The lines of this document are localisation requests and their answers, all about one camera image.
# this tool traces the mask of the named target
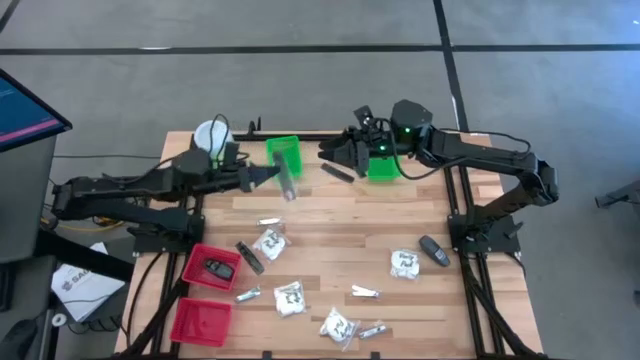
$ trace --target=computer monitor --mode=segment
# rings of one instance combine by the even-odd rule
[[[0,152],[71,128],[69,120],[0,69]]]

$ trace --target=wooden tabletop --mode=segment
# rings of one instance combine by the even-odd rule
[[[187,150],[190,136],[190,132],[170,132],[163,158]],[[468,136],[465,141],[490,146],[484,136]],[[267,163],[263,142],[240,144],[251,161]],[[180,357],[259,358],[262,351],[271,350],[276,358],[368,358],[372,351],[379,351],[383,359],[475,358],[460,263],[451,250],[445,222],[450,208],[442,172],[419,181],[399,178],[392,183],[372,184],[358,179],[347,184],[320,169],[323,161],[317,151],[317,143],[301,142],[304,175],[297,181],[299,197],[293,202],[284,201],[273,180],[252,193],[236,190],[205,198],[205,244],[232,251],[238,241],[253,244],[264,230],[256,226],[256,221],[269,217],[285,220],[285,234],[292,244],[275,262],[265,264],[261,276],[243,264],[231,293],[190,287],[189,297],[234,304],[232,320],[224,347],[182,344]],[[427,170],[408,159],[402,164],[409,174]],[[458,171],[453,173],[458,203],[464,212]],[[477,204],[502,194],[497,174],[469,169],[469,175]],[[421,253],[417,280],[393,278],[389,274],[391,252],[420,252],[417,241],[424,234],[445,249],[451,265],[442,268]],[[136,289],[153,256],[138,258],[130,289]],[[143,285],[133,319],[133,337],[157,309],[166,258],[163,255],[155,264]],[[497,307],[525,344],[542,351],[522,270],[503,255],[491,254],[488,265]],[[307,312],[281,319],[276,313],[273,288],[296,280],[304,286]],[[354,284],[379,290],[380,299],[352,297]],[[257,285],[262,288],[260,297],[234,303],[236,295]],[[127,300],[125,321],[132,297],[133,291]],[[382,320],[391,331],[366,340],[356,338],[347,351],[341,352],[331,339],[318,335],[332,307],[364,326]],[[484,311],[480,314],[490,351],[488,322]],[[173,319],[174,310],[166,321],[165,351],[170,346],[168,334]],[[116,351],[124,348],[121,333]]]

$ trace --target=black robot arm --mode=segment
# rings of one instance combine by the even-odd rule
[[[199,217],[192,219],[182,208],[155,210],[123,199],[151,197],[158,201],[176,202],[185,196],[233,189],[251,192],[252,186],[259,186],[280,171],[274,166],[247,165],[244,161],[236,161],[237,154],[237,146],[228,145],[225,159],[233,161],[214,168],[206,151],[191,149],[172,158],[169,166],[162,169],[156,166],[139,176],[76,177],[54,187],[51,211],[60,220],[104,216],[186,234],[193,222],[200,222]]]
[[[390,119],[376,118],[369,107],[357,109],[360,127],[349,127],[338,138],[322,142],[318,156],[365,176],[369,158],[408,155],[431,168],[467,166],[513,175],[520,184],[485,206],[473,209],[468,225],[481,227],[527,205],[545,206],[558,200],[556,171],[527,151],[509,151],[465,143],[457,133],[436,129],[433,115],[422,105],[402,100]],[[409,179],[418,179],[404,174]]]

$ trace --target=concrete floor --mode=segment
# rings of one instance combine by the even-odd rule
[[[8,2],[0,0],[0,11]],[[456,45],[640,43],[634,1],[446,0],[444,7]],[[0,33],[0,48],[439,41],[427,0],[22,0]],[[561,200],[517,215],[546,353],[636,359],[640,222],[630,205],[600,210],[593,196],[640,179],[640,52],[455,60],[470,128],[524,137],[559,172]],[[438,52],[0,56],[0,67],[74,123],[58,139],[59,154],[159,154],[167,131],[194,129],[218,112],[235,129],[258,116],[268,130],[340,129],[353,123],[356,107],[387,115],[402,98],[422,102],[436,126],[455,126]],[[51,176],[137,173],[152,163],[58,159]],[[114,341],[64,332],[57,358],[107,356]]]

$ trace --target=plastic bag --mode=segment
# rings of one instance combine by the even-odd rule
[[[360,321],[347,320],[334,307],[331,308],[329,316],[320,327],[320,335],[328,335],[336,344],[340,345],[342,351],[345,351],[349,347],[359,325]]]
[[[287,317],[293,314],[306,312],[304,301],[304,290],[300,281],[292,282],[289,285],[273,289],[276,297],[276,311],[278,315]]]
[[[417,279],[420,273],[418,254],[410,250],[396,250],[391,253],[391,276]]]
[[[259,250],[268,261],[273,261],[280,256],[284,249],[291,244],[280,231],[268,228],[253,244],[253,248]]]

